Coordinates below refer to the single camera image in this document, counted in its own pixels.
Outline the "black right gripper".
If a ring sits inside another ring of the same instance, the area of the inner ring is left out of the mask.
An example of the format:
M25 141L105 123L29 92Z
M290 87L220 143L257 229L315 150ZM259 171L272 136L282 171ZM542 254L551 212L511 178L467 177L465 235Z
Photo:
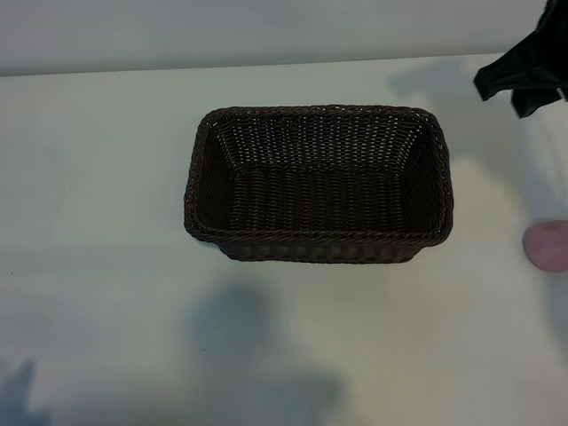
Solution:
M533 38L525 38L493 63L480 68L473 83L483 101L513 90L519 118L567 96L567 2L547 1Z

